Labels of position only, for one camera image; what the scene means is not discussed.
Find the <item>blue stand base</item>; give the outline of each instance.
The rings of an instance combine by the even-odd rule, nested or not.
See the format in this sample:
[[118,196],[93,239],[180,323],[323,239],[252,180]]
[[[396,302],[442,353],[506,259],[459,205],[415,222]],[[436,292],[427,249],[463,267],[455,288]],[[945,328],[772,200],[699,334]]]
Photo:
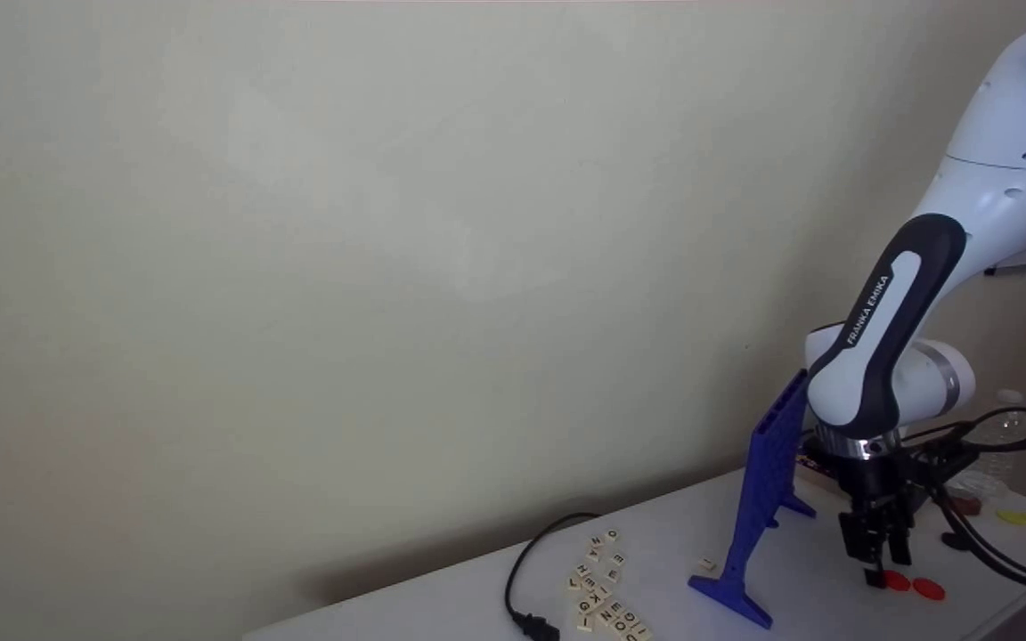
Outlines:
[[814,518],[814,508],[794,495],[794,455],[798,454],[801,419],[806,412],[806,370],[798,372],[750,437],[746,472],[742,477],[739,516],[727,549],[723,575],[692,576],[687,585],[770,629],[774,620],[746,595],[746,561],[766,528],[779,527],[775,512],[788,508]]

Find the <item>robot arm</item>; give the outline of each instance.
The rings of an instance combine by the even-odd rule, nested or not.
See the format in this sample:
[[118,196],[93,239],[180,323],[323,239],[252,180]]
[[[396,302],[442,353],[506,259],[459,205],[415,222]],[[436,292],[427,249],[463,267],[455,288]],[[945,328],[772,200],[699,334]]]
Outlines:
[[909,563],[901,426],[972,396],[972,368],[919,340],[930,310],[969,277],[1026,248],[1026,34],[989,71],[932,186],[881,253],[843,323],[806,337],[810,406],[824,463],[852,497],[839,516],[851,557],[881,578],[882,548]]

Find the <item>franka emika robot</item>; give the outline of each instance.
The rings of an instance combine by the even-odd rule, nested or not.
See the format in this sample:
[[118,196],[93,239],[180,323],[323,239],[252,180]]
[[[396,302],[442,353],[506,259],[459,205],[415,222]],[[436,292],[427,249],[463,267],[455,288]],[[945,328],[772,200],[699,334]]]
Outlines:
[[961,441],[974,422],[954,423],[925,442],[907,442],[904,433],[969,401],[976,385],[960,353],[916,336],[930,310],[970,276],[1025,248],[1026,33],[989,70],[932,186],[846,319],[806,336],[806,394],[818,422],[805,450],[851,495],[841,534],[868,584],[884,585],[886,544],[895,563],[911,563],[911,503],[928,494],[958,535],[975,538],[975,555],[1026,585],[1026,568],[997,556],[944,488],[982,451],[1026,449],[1026,438],[997,446]]

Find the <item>red disc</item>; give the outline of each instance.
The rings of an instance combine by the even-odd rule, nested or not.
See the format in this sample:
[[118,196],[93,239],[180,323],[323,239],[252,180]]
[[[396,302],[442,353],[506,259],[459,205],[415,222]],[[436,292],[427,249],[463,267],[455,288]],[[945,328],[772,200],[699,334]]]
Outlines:
[[901,572],[884,570],[884,585],[890,590],[908,592],[908,579]]
[[913,590],[919,593],[921,597],[925,597],[925,599],[944,601],[944,588],[941,588],[941,586],[934,580],[915,578],[913,579]]

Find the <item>table surface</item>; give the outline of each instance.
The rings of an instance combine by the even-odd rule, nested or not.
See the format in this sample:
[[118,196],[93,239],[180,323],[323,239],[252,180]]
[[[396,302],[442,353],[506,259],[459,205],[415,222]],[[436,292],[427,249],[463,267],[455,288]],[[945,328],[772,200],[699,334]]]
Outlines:
[[[721,563],[731,540],[742,470],[693,484],[579,523],[547,536],[518,573],[514,607],[546,616],[565,640],[616,640],[607,630],[575,628],[574,592],[565,579],[584,561],[588,536],[620,531],[614,550],[627,557],[617,599],[647,624],[657,641],[701,638],[746,640],[867,641],[978,638],[1026,605],[1026,588],[995,575],[970,555],[945,548],[941,512],[929,504],[917,512],[909,537],[911,567],[896,567],[909,578],[940,584],[948,599],[936,602],[915,592],[868,588],[860,565],[844,555],[838,512],[844,499],[801,479],[797,494],[819,511],[806,519],[785,509],[781,527],[762,535],[746,568],[746,587],[774,617],[767,631],[687,588],[700,572],[698,559]],[[989,503],[973,524],[1001,552],[1026,564],[1026,526],[994,516],[997,509],[1026,512],[1026,497],[1009,494]],[[451,565],[403,584],[356,597],[268,626],[246,641],[523,641],[502,604],[510,566],[523,544]]]

